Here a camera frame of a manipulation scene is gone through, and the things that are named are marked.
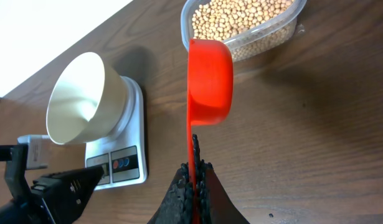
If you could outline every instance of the wood grain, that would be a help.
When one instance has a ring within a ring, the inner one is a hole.
[[[77,223],[146,223],[187,159],[184,3],[133,1],[0,101],[0,144],[12,144],[46,133],[54,83],[83,52],[142,86],[149,177],[95,192]],[[310,0],[298,22],[303,34],[235,64],[229,117],[194,129],[201,156],[251,223],[383,223],[383,0]],[[51,152],[28,180],[83,164],[84,146]]]

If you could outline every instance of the red spoon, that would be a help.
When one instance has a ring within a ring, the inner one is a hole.
[[[226,45],[216,40],[190,40],[187,77],[187,145],[189,178],[195,193],[196,168],[191,126],[212,125],[223,121],[230,111],[232,95],[233,61]]]

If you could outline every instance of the container of chickpeas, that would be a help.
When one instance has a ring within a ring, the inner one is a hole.
[[[222,41],[233,61],[284,43],[294,33],[306,0],[187,0],[181,12],[182,41]]]

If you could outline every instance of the scale button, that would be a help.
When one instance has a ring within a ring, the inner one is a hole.
[[[125,158],[125,164],[124,164],[125,166],[128,166],[129,165],[129,158]]]
[[[114,164],[112,166],[114,169],[118,168],[118,161],[114,161]]]
[[[119,159],[119,168],[123,167],[123,159]]]

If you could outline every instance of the kitchen scale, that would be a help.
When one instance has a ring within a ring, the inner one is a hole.
[[[134,80],[121,78],[128,97],[119,122],[107,136],[86,143],[85,167],[104,169],[95,190],[140,184],[147,179],[143,93]]]

